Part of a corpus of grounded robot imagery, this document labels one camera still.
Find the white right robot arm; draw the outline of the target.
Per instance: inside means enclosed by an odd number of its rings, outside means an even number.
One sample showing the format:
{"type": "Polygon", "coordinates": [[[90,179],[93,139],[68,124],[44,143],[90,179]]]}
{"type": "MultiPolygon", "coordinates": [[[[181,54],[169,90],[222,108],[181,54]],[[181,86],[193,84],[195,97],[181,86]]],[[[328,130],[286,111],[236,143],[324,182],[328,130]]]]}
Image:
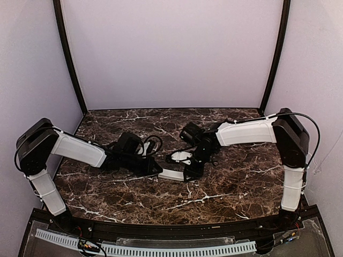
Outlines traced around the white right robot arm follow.
{"type": "Polygon", "coordinates": [[[283,108],[277,114],[262,118],[216,123],[208,130],[188,123],[180,137],[194,151],[173,154],[173,159],[185,163],[183,180],[189,182],[203,175],[205,164],[211,162],[212,155],[222,147],[257,142],[276,144],[285,173],[277,228],[289,229],[300,214],[302,187],[309,165],[309,134],[298,116],[298,113],[283,108]]]}

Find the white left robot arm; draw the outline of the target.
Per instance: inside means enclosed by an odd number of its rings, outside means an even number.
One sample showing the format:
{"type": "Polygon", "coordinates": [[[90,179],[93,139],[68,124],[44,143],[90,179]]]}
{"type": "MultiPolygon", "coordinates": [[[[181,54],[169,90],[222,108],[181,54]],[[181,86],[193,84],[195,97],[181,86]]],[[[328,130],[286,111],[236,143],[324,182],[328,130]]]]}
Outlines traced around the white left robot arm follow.
{"type": "Polygon", "coordinates": [[[106,146],[78,138],[55,127],[47,118],[40,119],[16,142],[14,164],[30,181],[38,197],[53,216],[68,212],[68,208],[47,171],[52,155],[70,158],[101,170],[127,169],[138,176],[163,172],[154,154],[159,151],[152,136],[123,132],[117,141],[106,146]]]}

